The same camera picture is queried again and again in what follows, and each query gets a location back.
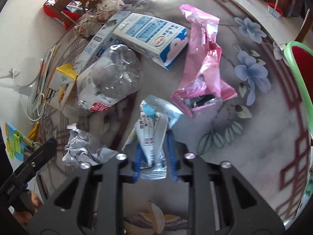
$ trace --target human hand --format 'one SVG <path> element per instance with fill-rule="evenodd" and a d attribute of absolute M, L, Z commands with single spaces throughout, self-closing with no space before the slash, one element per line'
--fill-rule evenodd
<path fill-rule="evenodd" d="M 43 205 L 43 202 L 39 199 L 37 194 L 31 192 L 31 201 L 35 206 L 35 212 Z M 28 211 L 14 211 L 13 216 L 23 227 L 32 219 L 32 214 Z"/>

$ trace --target tile floor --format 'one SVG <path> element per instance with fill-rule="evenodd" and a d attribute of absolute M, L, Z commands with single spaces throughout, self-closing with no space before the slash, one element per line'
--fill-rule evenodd
<path fill-rule="evenodd" d="M 45 1 L 8 0 L 1 11 L 0 76 L 10 68 L 38 66 L 45 51 L 65 33 L 60 23 L 44 14 L 42 5 Z M 268 13 L 267 4 L 262 0 L 235 1 L 256 17 L 277 43 L 289 42 L 297 36 L 303 21 L 301 18 L 276 19 Z M 309 34 L 304 43 L 313 49 L 313 33 Z M 13 81 L 5 79 L 0 80 L 0 83 L 13 84 Z M 4 122 L 9 121 L 25 134 L 30 131 L 32 126 L 14 90 L 1 88 L 0 99 L 0 126 L 3 128 Z M 26 103 L 27 99 L 22 98 L 22 101 Z M 16 159 L 12 162 L 14 169 L 19 164 Z M 29 183 L 29 188 L 35 188 L 35 192 L 39 193 L 34 180 Z"/>

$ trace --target brand logo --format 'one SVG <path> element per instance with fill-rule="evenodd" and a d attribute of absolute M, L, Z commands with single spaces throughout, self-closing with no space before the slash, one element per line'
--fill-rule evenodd
<path fill-rule="evenodd" d="M 100 103 L 100 102 L 95 102 L 95 103 L 91 106 L 90 110 L 91 110 L 92 112 L 99 112 L 99 111 L 105 111 L 105 110 L 107 110 L 108 108 L 109 108 L 108 106 L 105 106 L 105 105 L 103 105 L 103 104 Z"/>
<path fill-rule="evenodd" d="M 164 40 L 165 40 L 165 36 L 163 36 L 163 35 L 162 35 L 162 36 L 159 36 L 159 37 L 157 37 L 157 38 L 155 39 L 154 45 L 155 45 L 156 47 L 161 46 L 161 45 L 163 44 Z"/>
<path fill-rule="evenodd" d="M 101 37 L 98 37 L 98 36 L 95 36 L 95 37 L 94 37 L 94 40 L 97 41 L 97 42 L 100 42 L 100 41 L 102 41 L 102 38 L 101 38 Z"/>

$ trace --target metal bolt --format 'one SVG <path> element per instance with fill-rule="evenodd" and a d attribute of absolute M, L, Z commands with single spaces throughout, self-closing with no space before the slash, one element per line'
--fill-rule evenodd
<path fill-rule="evenodd" d="M 116 159 L 117 160 L 120 160 L 120 161 L 123 161 L 123 160 L 125 160 L 127 158 L 127 155 L 125 155 L 125 154 L 117 154 L 116 155 Z"/>
<path fill-rule="evenodd" d="M 225 162 L 222 162 L 222 163 L 221 163 L 221 166 L 222 166 L 224 169 L 229 169 L 229 168 L 232 166 L 232 164 L 231 164 L 230 162 L 228 162 L 228 161 L 225 161 Z"/>
<path fill-rule="evenodd" d="M 89 169 L 91 167 L 90 163 L 80 163 L 79 167 L 81 167 L 82 169 Z"/>
<path fill-rule="evenodd" d="M 186 158 L 186 159 L 195 159 L 195 158 L 196 158 L 196 155 L 193 154 L 193 153 L 187 153 L 187 154 L 185 154 L 185 158 Z"/>

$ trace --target round glass table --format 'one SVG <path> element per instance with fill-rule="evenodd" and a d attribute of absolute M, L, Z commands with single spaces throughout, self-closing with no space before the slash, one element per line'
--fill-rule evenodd
<path fill-rule="evenodd" d="M 297 84 L 272 37 L 233 0 L 123 2 L 123 10 L 175 22 L 186 27 L 188 34 L 191 25 L 180 5 L 190 4 L 220 18 L 217 44 L 222 48 L 221 78 L 236 89 L 238 97 L 201 109 L 194 119 L 181 117 L 173 127 L 175 138 L 207 162 L 230 161 L 283 221 L 294 217 L 308 179 L 310 137 Z M 74 64 L 87 41 L 75 36 L 71 28 L 58 44 L 48 79 L 54 68 L 67 62 Z M 47 107 L 40 130 L 43 140 L 56 135 L 58 152 L 40 172 L 43 194 L 51 195 L 75 169 L 61 161 L 69 138 L 67 125 L 76 122 L 108 147 L 121 150 L 139 117 L 140 102 L 148 95 L 170 101 L 182 78 L 185 57 L 186 51 L 165 70 L 141 56 L 144 77 L 140 90 L 107 111 L 67 118 Z M 110 127 L 104 132 L 106 117 Z M 199 142 L 205 142 L 205 147 L 198 147 Z M 124 215 L 132 216 L 145 209 L 148 200 L 164 213 L 187 219 L 188 185 L 174 183 L 171 178 L 125 185 Z"/>

